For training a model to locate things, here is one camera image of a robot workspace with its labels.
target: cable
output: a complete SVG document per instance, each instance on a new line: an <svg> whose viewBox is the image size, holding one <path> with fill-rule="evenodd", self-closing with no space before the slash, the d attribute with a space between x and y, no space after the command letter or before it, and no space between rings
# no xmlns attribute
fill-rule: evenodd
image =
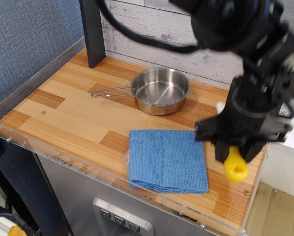
<svg viewBox="0 0 294 236"><path fill-rule="evenodd" d="M290 116L289 116L289 118L290 119L292 119L292 118L294 118L294 109L292 108L292 106L290 105L290 103L289 102L285 102L285 104L286 104L286 106L288 107L288 110L290 111Z"/></svg>
<svg viewBox="0 0 294 236"><path fill-rule="evenodd" d="M155 40L155 39L148 38L143 35L137 34L134 31L127 28L126 26L122 25L120 22L118 22L114 18L112 13L108 10L104 0L96 0L96 2L99 6L99 9L101 10L101 13L110 22L110 24L115 29L120 31L122 34L124 34L128 38L134 40L135 42L142 43L145 45L150 45L150 46L153 46L156 48L166 49L166 50L176 52L176 53L183 53L183 54L192 53L192 52L195 52L199 49L205 49L204 46L200 46L200 45L187 45L187 46L177 47L172 44L168 44L168 43L165 43L165 42L162 42L159 40Z"/></svg>
<svg viewBox="0 0 294 236"><path fill-rule="evenodd" d="M15 213L0 213L0 217L5 217L17 224L23 231L25 231L27 236L38 236L38 234Z"/></svg>

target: button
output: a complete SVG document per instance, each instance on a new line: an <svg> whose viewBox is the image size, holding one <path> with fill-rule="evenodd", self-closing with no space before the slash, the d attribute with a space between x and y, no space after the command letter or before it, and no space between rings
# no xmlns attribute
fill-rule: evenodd
<svg viewBox="0 0 294 236"><path fill-rule="evenodd" d="M125 225L125 220L123 220L122 218L118 217L118 216L114 216L114 220L115 222L117 222L120 225Z"/></svg>
<svg viewBox="0 0 294 236"><path fill-rule="evenodd" d="M128 222L128 226L132 231L138 232L138 233L140 232L140 228L137 225L134 225L133 223Z"/></svg>
<svg viewBox="0 0 294 236"><path fill-rule="evenodd" d="M108 219L111 218L111 215L110 215L110 213L108 211L103 210L103 209L100 208L100 212L101 212L101 215L103 215L104 217L106 217Z"/></svg>

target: folded cloth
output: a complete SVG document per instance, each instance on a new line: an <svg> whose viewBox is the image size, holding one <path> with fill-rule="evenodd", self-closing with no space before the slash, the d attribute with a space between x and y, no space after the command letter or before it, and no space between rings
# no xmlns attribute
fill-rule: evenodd
<svg viewBox="0 0 294 236"><path fill-rule="evenodd" d="M161 193L208 191L203 144L194 131L132 130L129 158L132 183Z"/></svg>

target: blue fabric wall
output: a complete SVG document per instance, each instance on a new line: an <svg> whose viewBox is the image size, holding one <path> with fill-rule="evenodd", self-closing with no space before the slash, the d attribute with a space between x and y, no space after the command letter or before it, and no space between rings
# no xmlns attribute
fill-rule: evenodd
<svg viewBox="0 0 294 236"><path fill-rule="evenodd" d="M0 0L0 102L82 36L78 0ZM5 143L0 170L43 235L67 235L31 152Z"/></svg>
<svg viewBox="0 0 294 236"><path fill-rule="evenodd" d="M0 101L82 36L78 0L0 0Z"/></svg>

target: pot handle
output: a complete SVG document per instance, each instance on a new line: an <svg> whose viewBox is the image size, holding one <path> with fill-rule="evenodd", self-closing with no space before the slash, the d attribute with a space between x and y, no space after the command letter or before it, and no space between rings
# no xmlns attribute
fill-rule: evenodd
<svg viewBox="0 0 294 236"><path fill-rule="evenodd" d="M102 91L94 91L91 93L92 97L123 97L123 96L130 96L132 95L131 93L129 94L120 94L120 95L109 95L109 94L102 94L102 95L94 95L95 93L103 93L103 92L108 92L111 90L116 90L116 89L127 89L130 88L131 86L123 86L123 87L117 87L117 88L109 88L107 90L102 90Z"/></svg>

